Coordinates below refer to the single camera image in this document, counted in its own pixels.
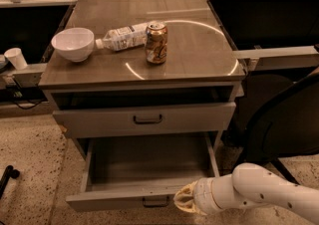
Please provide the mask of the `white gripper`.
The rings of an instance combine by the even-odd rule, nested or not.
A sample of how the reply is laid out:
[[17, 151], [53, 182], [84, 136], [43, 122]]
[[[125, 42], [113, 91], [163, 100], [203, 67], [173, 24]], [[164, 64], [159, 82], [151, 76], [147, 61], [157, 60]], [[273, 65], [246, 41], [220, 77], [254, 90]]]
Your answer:
[[203, 215], [215, 214], [221, 211], [216, 204], [212, 194], [213, 178], [201, 178], [194, 186], [194, 183], [184, 186], [174, 196], [174, 205], [181, 211], [187, 213], [197, 213], [198, 210]]

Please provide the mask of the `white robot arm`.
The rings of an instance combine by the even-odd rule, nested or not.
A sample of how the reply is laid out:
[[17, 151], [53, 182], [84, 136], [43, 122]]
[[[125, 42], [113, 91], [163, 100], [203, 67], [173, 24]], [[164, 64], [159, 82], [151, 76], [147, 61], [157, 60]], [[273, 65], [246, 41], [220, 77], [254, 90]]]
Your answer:
[[237, 165], [231, 174], [192, 182], [178, 191], [173, 201], [178, 209], [201, 215], [271, 204], [319, 224], [317, 189], [289, 182], [253, 163]]

